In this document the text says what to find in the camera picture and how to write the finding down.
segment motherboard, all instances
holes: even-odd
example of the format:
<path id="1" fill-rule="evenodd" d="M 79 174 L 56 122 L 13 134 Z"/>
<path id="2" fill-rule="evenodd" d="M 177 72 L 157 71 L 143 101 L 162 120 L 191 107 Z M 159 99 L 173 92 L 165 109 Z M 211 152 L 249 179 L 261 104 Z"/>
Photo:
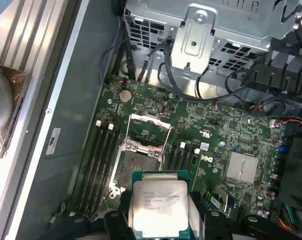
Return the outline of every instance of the motherboard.
<path id="1" fill-rule="evenodd" d="M 240 109 L 194 104 L 164 88 L 113 76 L 103 90 L 72 197 L 92 217 L 116 209 L 133 171 L 187 170 L 189 191 L 238 220 L 268 218 L 284 128 Z"/>

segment green circuit board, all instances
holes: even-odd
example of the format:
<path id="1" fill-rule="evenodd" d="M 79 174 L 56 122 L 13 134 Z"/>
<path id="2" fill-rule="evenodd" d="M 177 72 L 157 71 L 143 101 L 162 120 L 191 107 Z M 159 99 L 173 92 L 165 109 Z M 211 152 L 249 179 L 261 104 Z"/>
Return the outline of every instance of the green circuit board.
<path id="1" fill-rule="evenodd" d="M 178 155 L 178 150 L 181 143 L 185 144 L 188 151 L 183 156 L 189 161 L 189 191 L 200 192 L 203 203 L 208 208 L 221 210 L 222 205 L 212 199 L 212 191 L 219 187 L 234 196 L 234 206 L 228 210 L 228 214 L 234 219 L 237 219 L 239 210 L 244 210 L 241 214 L 268 211 L 271 200 L 265 193 L 271 182 L 277 156 L 277 147 L 271 143 L 281 138 L 283 127 L 271 129 L 264 119 L 256 121 L 250 117 L 232 118 L 226 115 L 241 116 L 242 111 L 224 105 L 219 108 L 226 114 L 223 115 L 216 110 L 215 103 L 191 104 L 181 98 L 172 97 L 165 89 L 141 82 L 128 80 L 125 86 L 123 84 L 120 77 L 111 77 L 111 87 L 104 89 L 102 93 L 89 139 L 93 139 L 92 136 L 96 134 L 96 121 L 113 124 L 118 129 L 118 149 L 125 139 L 130 114 L 152 116 L 172 126 L 164 151 L 163 167 L 168 159 L 182 156 L 182 153 Z M 131 99 L 128 97 L 128 102 L 120 99 L 123 90 L 128 90 L 132 95 Z M 163 127 L 138 120 L 131 121 L 128 132 L 130 138 L 145 146 L 163 145 L 167 134 L 168 130 Z M 256 161 L 255 177 L 253 176 L 254 180 L 251 182 L 229 177 L 232 175 L 232 171 L 228 169 L 234 163 L 234 152 Z M 88 159 L 89 155 L 86 153 L 84 158 Z M 116 154 L 111 158 L 114 163 Z M 119 166 L 123 164 L 123 158 L 121 155 Z M 79 189 L 86 170 L 87 164 L 84 161 L 73 195 L 80 194 Z M 105 182 L 106 188 L 109 180 L 110 174 Z M 101 208 L 116 208 L 118 200 L 119 196 L 107 198 L 102 202 Z"/>

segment yellow wire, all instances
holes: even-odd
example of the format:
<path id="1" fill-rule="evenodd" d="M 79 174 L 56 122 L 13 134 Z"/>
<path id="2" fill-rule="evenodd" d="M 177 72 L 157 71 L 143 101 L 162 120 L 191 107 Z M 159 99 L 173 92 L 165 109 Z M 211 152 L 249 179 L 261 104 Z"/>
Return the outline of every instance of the yellow wire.
<path id="1" fill-rule="evenodd" d="M 292 231 L 292 229 L 290 227 L 288 227 L 287 225 L 285 225 L 281 219 L 279 219 L 279 221 L 286 229 Z"/>

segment chipset heatsink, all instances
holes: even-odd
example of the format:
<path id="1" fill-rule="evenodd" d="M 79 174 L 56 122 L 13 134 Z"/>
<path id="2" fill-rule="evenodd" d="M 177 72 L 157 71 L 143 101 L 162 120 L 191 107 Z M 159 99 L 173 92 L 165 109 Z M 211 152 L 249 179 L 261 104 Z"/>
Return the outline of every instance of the chipset heatsink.
<path id="1" fill-rule="evenodd" d="M 252 184 L 258 161 L 256 157 L 232 152 L 227 164 L 226 177 Z"/>

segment ram slot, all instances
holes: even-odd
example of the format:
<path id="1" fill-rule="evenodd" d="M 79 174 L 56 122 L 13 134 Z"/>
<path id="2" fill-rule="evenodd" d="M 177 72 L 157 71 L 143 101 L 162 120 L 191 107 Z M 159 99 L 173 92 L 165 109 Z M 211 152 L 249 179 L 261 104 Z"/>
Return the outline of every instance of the ram slot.
<path id="1" fill-rule="evenodd" d="M 189 170 L 189 167 L 191 165 L 191 162 L 192 162 L 192 158 L 193 158 L 193 154 L 192 154 L 193 150 L 190 150 L 188 151 L 187 153 L 187 156 L 186 156 L 186 161 L 184 162 L 183 164 L 183 167 L 182 167 L 182 170 Z"/>
<path id="2" fill-rule="evenodd" d="M 176 145 L 172 146 L 172 149 L 170 151 L 170 155 L 169 155 L 169 157 L 164 162 L 163 170 L 169 170 L 170 164 L 173 161 L 173 157 L 175 155 L 176 148 L 177 148 Z"/>
<path id="3" fill-rule="evenodd" d="M 108 149 L 107 149 L 107 154 L 106 154 L 106 157 L 104 159 L 102 159 L 101 161 L 103 161 L 103 164 L 101 166 L 101 173 L 99 174 L 99 178 L 96 182 L 96 185 L 95 188 L 96 188 L 96 191 L 95 191 L 95 195 L 93 197 L 93 200 L 90 204 L 90 212 L 89 214 L 92 215 L 94 212 L 97 211 L 97 208 L 99 207 L 99 203 L 100 203 L 100 200 L 101 200 L 101 195 L 103 194 L 103 191 L 104 191 L 104 186 L 106 184 L 106 181 L 107 181 L 107 177 L 109 175 L 109 170 L 110 170 L 110 167 L 113 163 L 112 161 L 112 157 L 114 156 L 114 149 L 117 145 L 117 142 L 118 142 L 118 131 L 116 131 L 113 135 L 112 135 L 112 138 L 110 140 L 110 144 L 108 145 Z"/>
<path id="4" fill-rule="evenodd" d="M 95 182 L 97 178 L 99 177 L 99 172 L 100 172 L 100 166 L 101 166 L 101 159 L 105 155 L 105 151 L 107 150 L 107 143 L 110 141 L 110 138 L 112 137 L 112 132 L 107 131 L 106 136 L 102 141 L 100 142 L 98 149 L 94 152 L 93 158 L 95 159 L 94 161 L 97 162 L 96 167 L 94 168 L 94 174 L 92 178 L 90 179 L 89 183 L 89 190 L 87 193 L 87 197 L 85 198 L 85 204 L 83 204 L 84 210 L 83 213 L 87 212 L 87 209 L 89 207 L 92 195 L 94 194 L 95 190 Z"/>
<path id="5" fill-rule="evenodd" d="M 170 165 L 170 170 L 171 171 L 175 171 L 176 170 L 177 164 L 178 164 L 179 160 L 181 159 L 182 153 L 183 153 L 183 149 L 182 148 L 179 148 L 176 151 L 176 154 L 175 154 L 175 156 L 173 158 L 173 161 L 172 161 L 172 163 Z"/>
<path id="6" fill-rule="evenodd" d="M 186 161 L 186 156 L 187 156 L 187 152 L 188 150 L 185 148 L 181 148 L 181 158 L 180 161 L 178 161 L 177 165 L 176 165 L 176 170 L 182 170 L 183 164 Z"/>
<path id="7" fill-rule="evenodd" d="M 98 151 L 98 146 L 100 145 L 101 141 L 103 141 L 104 136 L 106 134 L 106 129 L 100 128 L 98 129 L 98 132 L 96 134 L 95 142 L 94 142 L 94 148 L 90 155 L 90 161 L 88 163 L 87 170 L 85 172 L 84 181 L 82 183 L 81 187 L 81 193 L 79 194 L 79 201 L 78 201 L 78 210 L 81 211 L 81 208 L 83 206 L 83 203 L 85 201 L 85 196 L 87 194 L 87 190 L 89 188 L 89 183 L 92 178 L 92 175 L 94 174 L 94 170 L 96 169 L 97 162 L 96 159 L 93 158 L 93 155 L 96 154 L 96 151 Z"/>

